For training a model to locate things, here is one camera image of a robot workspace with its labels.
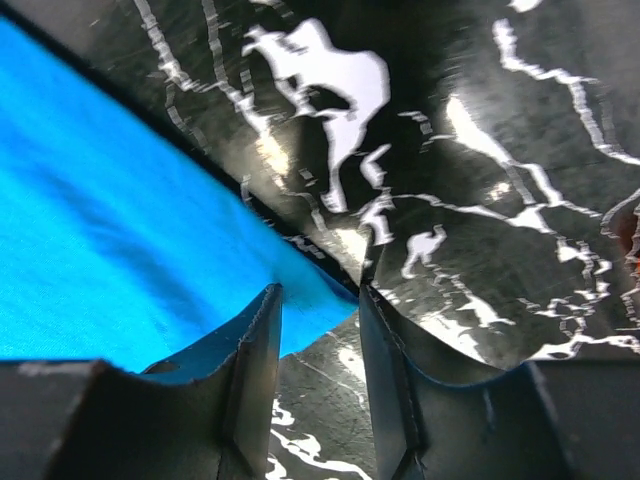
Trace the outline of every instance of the black and white marble pattern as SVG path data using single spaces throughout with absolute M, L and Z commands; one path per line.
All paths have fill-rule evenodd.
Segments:
M 640 3 L 13 1 L 468 355 L 640 355 Z M 268 478 L 371 478 L 351 322 L 284 361 Z

